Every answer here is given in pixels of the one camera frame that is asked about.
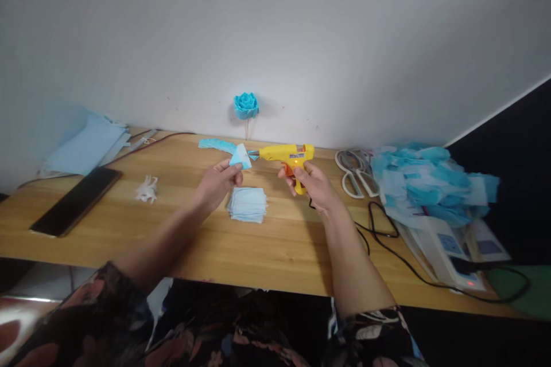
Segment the blue paper rose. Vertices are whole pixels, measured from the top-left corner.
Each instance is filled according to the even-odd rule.
[[[254,118],[258,115],[258,101],[254,93],[243,93],[234,97],[235,116],[241,120]]]

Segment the finger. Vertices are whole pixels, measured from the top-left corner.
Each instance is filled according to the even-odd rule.
[[[297,166],[295,169],[293,169],[293,172],[297,179],[304,184],[304,186],[308,187],[308,185],[312,183],[312,178],[310,177],[308,172],[306,172],[301,167]]]
[[[320,169],[319,166],[314,165],[314,164],[313,164],[312,162],[310,162],[310,161],[304,162],[304,170],[305,170],[306,172],[308,172],[309,174],[311,174],[312,172],[317,172],[317,173],[323,172],[323,171]]]
[[[241,188],[241,185],[243,185],[243,173],[239,171],[239,173],[235,176],[235,186]]]
[[[295,188],[294,188],[294,186],[296,185],[296,182],[294,181],[294,179],[291,178],[291,177],[286,176],[286,177],[285,177],[285,182],[286,182],[287,185],[289,186],[289,190],[291,191],[292,195],[293,195],[293,196],[296,196],[296,195],[297,195],[297,191],[296,191]]]
[[[220,175],[224,177],[224,179],[230,179],[237,175],[238,172],[240,172],[243,169],[243,165],[241,163],[236,163],[235,165],[229,166],[228,168],[224,169]]]
[[[282,166],[281,169],[277,172],[278,178],[285,178],[285,166]]]
[[[230,165],[230,158],[227,158],[221,162],[218,162],[212,168],[218,172],[222,172],[224,169],[227,169],[229,165]]]

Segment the person's left hand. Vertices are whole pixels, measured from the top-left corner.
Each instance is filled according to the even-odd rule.
[[[241,187],[242,168],[240,163],[230,166],[229,159],[208,168],[193,195],[194,206],[211,214],[234,185]]]

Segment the black smartphone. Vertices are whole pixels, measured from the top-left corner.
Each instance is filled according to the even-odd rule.
[[[65,236],[121,175],[120,171],[97,167],[31,225],[30,230],[51,237]]]

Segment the forearm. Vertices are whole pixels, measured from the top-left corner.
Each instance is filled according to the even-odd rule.
[[[322,212],[333,271],[333,293],[341,317],[395,305],[394,298],[371,262],[348,209]]]
[[[207,217],[199,207],[181,207],[148,239],[115,259],[114,265],[149,294],[167,276]]]

